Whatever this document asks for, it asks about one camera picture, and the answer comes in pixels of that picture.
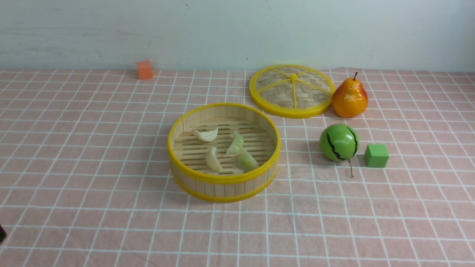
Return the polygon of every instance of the foam block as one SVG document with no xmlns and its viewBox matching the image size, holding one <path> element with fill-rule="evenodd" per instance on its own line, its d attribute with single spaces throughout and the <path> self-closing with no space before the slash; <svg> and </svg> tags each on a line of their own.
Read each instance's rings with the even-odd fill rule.
<svg viewBox="0 0 475 267">
<path fill-rule="evenodd" d="M 152 65 L 149 60 L 137 62 L 137 71 L 141 80 L 153 78 Z"/>
<path fill-rule="evenodd" d="M 366 166 L 370 168 L 384 168 L 389 159 L 388 149 L 384 144 L 368 144 L 364 153 Z"/>
</svg>

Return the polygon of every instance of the dumpling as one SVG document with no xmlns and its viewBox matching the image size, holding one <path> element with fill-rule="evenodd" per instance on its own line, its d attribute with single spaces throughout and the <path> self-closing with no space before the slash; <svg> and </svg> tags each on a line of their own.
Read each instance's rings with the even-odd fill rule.
<svg viewBox="0 0 475 267">
<path fill-rule="evenodd" d="M 193 134 L 198 137 L 198 139 L 202 142 L 212 142 L 218 136 L 218 127 L 216 129 L 206 132 L 198 132 L 197 130 L 193 131 Z"/>
<path fill-rule="evenodd" d="M 250 172 L 254 169 L 259 168 L 259 163 L 254 159 L 254 157 L 249 154 L 245 149 L 237 157 L 237 167 L 243 170 L 244 172 Z"/>
<path fill-rule="evenodd" d="M 206 154 L 205 163 L 206 163 L 206 166 L 208 166 L 212 170 L 215 170 L 215 171 L 223 170 L 223 167 L 221 167 L 221 164 L 219 163 L 218 158 L 216 157 L 215 146 L 213 146 L 210 149 L 209 153 Z"/>
<path fill-rule="evenodd" d="M 241 152 L 244 147 L 244 137 L 242 137 L 242 135 L 240 135 L 237 130 L 234 130 L 231 136 L 234 138 L 234 140 L 226 151 L 226 154 L 234 154 Z"/>
</svg>

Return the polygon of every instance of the yellow rim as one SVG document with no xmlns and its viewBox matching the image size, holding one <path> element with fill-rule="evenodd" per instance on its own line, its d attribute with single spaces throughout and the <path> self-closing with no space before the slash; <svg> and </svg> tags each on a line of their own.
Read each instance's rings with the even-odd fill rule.
<svg viewBox="0 0 475 267">
<path fill-rule="evenodd" d="M 171 173 L 172 173 L 173 178 L 175 179 L 176 183 L 178 184 L 178 186 L 180 186 L 181 189 L 183 189 L 185 192 L 192 195 L 193 197 L 199 198 L 199 199 L 205 200 L 205 201 L 210 201 L 210 202 L 230 203 L 230 202 L 237 202 L 237 201 L 246 200 L 246 199 L 254 197 L 255 195 L 262 192 L 274 179 L 275 175 L 277 174 L 277 169 L 278 168 L 275 169 L 272 176 L 261 187 L 257 188 L 256 190 L 254 190 L 252 192 L 249 192 L 247 194 L 237 196 L 237 197 L 212 197 L 212 196 L 209 196 L 209 195 L 198 193 L 196 191 L 190 190 L 186 185 L 184 185 L 180 180 L 178 180 L 178 178 L 176 177 L 176 175 L 173 171 L 171 171 Z"/>
<path fill-rule="evenodd" d="M 186 166 L 185 164 L 183 164 L 178 158 L 177 156 L 175 155 L 175 153 L 173 153 L 173 147 L 171 145 L 171 137 L 173 136 L 173 132 L 175 131 L 175 128 L 177 127 L 177 125 L 184 119 L 186 118 L 187 116 L 189 116 L 190 114 L 193 114 L 193 113 L 196 113 L 200 110 L 203 110 L 203 109 L 206 109 L 206 108 L 210 108 L 210 107 L 214 107 L 214 106 L 222 106 L 222 105 L 233 105 L 233 106 L 238 106 L 238 107 L 241 107 L 241 108 L 245 108 L 245 109 L 249 109 L 249 110 L 252 110 L 253 112 L 256 112 L 258 113 L 259 115 L 261 115 L 263 118 L 265 118 L 271 125 L 272 125 L 272 128 L 273 130 L 275 131 L 275 134 L 276 134 L 276 137 L 277 137 L 277 144 L 275 146 L 275 150 L 274 150 L 274 154 L 272 154 L 272 156 L 270 157 L 270 159 L 262 164 L 259 168 L 255 169 L 255 170 L 252 170 L 250 172 L 246 172 L 246 173 L 242 173 L 242 174 L 237 174 L 237 175 L 227 175 L 227 176 L 218 176 L 218 175 L 211 175 L 211 174 L 207 174 L 207 173 L 202 173 L 202 172 L 199 172 L 199 171 L 195 171 L 193 170 L 192 168 Z M 263 112 L 253 108 L 253 107 L 250 107 L 250 106 L 246 106 L 246 105 L 242 105 L 242 104 L 236 104 L 236 103 L 216 103 L 216 104 L 209 104 L 209 105 L 205 105 L 205 106 L 202 106 L 202 107 L 199 107 L 197 109 L 194 109 L 188 113 L 186 113 L 185 115 L 181 116 L 176 122 L 175 124 L 173 124 L 173 126 L 171 127 L 171 130 L 170 130 L 170 133 L 168 134 L 168 154 L 169 154 L 169 157 L 170 157 L 170 164 L 174 164 L 175 167 L 177 167 L 183 174 L 189 176 L 189 177 L 192 177 L 194 178 L 195 180 L 197 181 L 202 181 L 202 182 L 208 182 L 208 183 L 215 183 L 215 184 L 234 184 L 234 183 L 242 183 L 242 182 L 247 182 L 249 180 L 252 180 L 254 179 L 255 177 L 265 173 L 267 170 L 269 170 L 272 165 L 274 165 L 274 163 L 278 160 L 279 158 L 279 154 L 280 154 L 280 147 L 281 147 L 281 141 L 280 141 L 280 135 L 279 135 L 279 131 L 277 130 L 277 127 L 276 125 L 274 124 L 274 122 L 267 116 L 265 115 Z"/>
<path fill-rule="evenodd" d="M 264 89 L 267 89 L 277 83 L 280 83 L 280 82 L 283 82 L 283 81 L 279 81 L 277 83 L 274 83 L 272 85 L 268 85 L 266 86 L 265 88 L 262 88 L 260 89 L 259 91 L 256 90 L 256 80 L 257 78 L 263 74 L 264 72 L 270 70 L 270 71 L 274 71 L 274 72 L 277 72 L 277 73 L 280 73 L 286 77 L 288 77 L 289 79 L 287 80 L 284 80 L 284 81 L 288 81 L 290 80 L 290 77 L 289 75 L 287 74 L 284 74 L 284 73 L 281 73 L 280 71 L 277 71 L 277 70 L 274 70 L 274 68 L 276 67 L 296 67 L 296 68 L 301 68 L 301 69 L 304 69 L 305 71 L 301 72 L 301 73 L 298 73 L 296 75 L 296 78 L 298 78 L 300 75 L 302 75 L 303 73 L 306 73 L 306 72 L 315 72 L 317 73 L 318 75 L 320 75 L 321 77 L 323 77 L 323 79 L 328 83 L 328 85 L 330 86 L 330 92 L 329 92 L 329 97 L 327 100 L 325 100 L 323 103 L 321 103 L 320 105 L 318 106 L 315 106 L 315 107 L 312 107 L 312 108 L 306 108 L 306 109 L 296 109 L 296 97 L 295 97 L 295 82 L 294 80 L 292 80 L 292 89 L 294 91 L 294 109 L 288 109 L 288 108 L 283 108 L 283 107 L 279 107 L 277 105 L 274 105 L 274 104 L 271 104 L 269 102 L 267 102 L 265 99 L 263 99 L 260 94 L 259 94 L 259 91 L 262 91 Z M 303 84 L 307 84 L 306 82 L 302 81 L 302 80 L 297 80 L 298 82 L 300 83 L 303 83 Z M 317 90 L 320 90 L 320 91 L 324 91 L 323 89 L 317 87 L 317 86 L 314 86 L 314 85 L 311 85 L 311 84 L 307 84 L 311 87 L 314 87 L 315 89 Z M 252 100 L 256 103 L 256 105 L 260 108 L 262 108 L 264 111 L 268 112 L 269 114 L 272 114 L 272 115 L 275 115 L 275 116 L 279 116 L 279 117 L 284 117 L 284 118 L 291 118 L 291 119 L 303 119 L 303 118 L 310 118 L 310 117 L 313 117 L 313 116 L 317 116 L 317 115 L 320 115 L 322 114 L 323 112 L 325 112 L 331 105 L 332 103 L 332 95 L 333 93 L 335 92 L 336 88 L 335 88 L 335 85 L 333 84 L 333 82 L 331 81 L 331 79 L 329 77 L 327 77 L 327 75 L 321 73 L 320 71 L 318 70 L 315 70 L 315 69 L 312 69 L 312 68 L 309 68 L 309 67 L 305 67 L 305 66 L 301 66 L 301 65 L 293 65 L 293 64 L 280 64 L 280 65 L 274 65 L 274 66 L 270 66 L 270 67 L 267 67 L 267 68 L 264 68 L 264 69 L 261 69 L 259 70 L 256 74 L 254 74 L 254 76 L 252 76 L 251 78 L 251 81 L 249 83 L 249 92 L 251 94 L 251 98 Z"/>
</svg>

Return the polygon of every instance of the steamer basket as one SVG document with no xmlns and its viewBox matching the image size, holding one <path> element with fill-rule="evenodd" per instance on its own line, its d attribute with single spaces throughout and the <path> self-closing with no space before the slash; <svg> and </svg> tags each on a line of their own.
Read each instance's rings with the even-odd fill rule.
<svg viewBox="0 0 475 267">
<path fill-rule="evenodd" d="M 216 140 L 205 143 L 192 133 L 219 126 Z M 257 160 L 259 168 L 243 173 L 235 155 L 226 155 L 231 133 L 244 137 L 244 148 Z M 206 153 L 217 148 L 224 171 L 205 164 Z M 234 103 L 218 103 L 197 108 L 182 116 L 168 136 L 170 168 L 178 185 L 192 196 L 212 202 L 248 199 L 270 184 L 279 165 L 281 141 L 275 124 L 255 108 Z"/>
<path fill-rule="evenodd" d="M 285 118 L 303 119 L 325 112 L 335 85 L 323 73 L 300 65 L 275 65 L 258 71 L 249 83 L 257 106 Z"/>
</svg>

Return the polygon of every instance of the white wall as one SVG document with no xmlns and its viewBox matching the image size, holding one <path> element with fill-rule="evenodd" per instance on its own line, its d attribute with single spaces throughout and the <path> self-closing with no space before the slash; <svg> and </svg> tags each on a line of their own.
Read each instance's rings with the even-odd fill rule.
<svg viewBox="0 0 475 267">
<path fill-rule="evenodd" d="M 0 0 L 0 68 L 144 59 L 162 69 L 475 71 L 475 0 Z"/>
</svg>

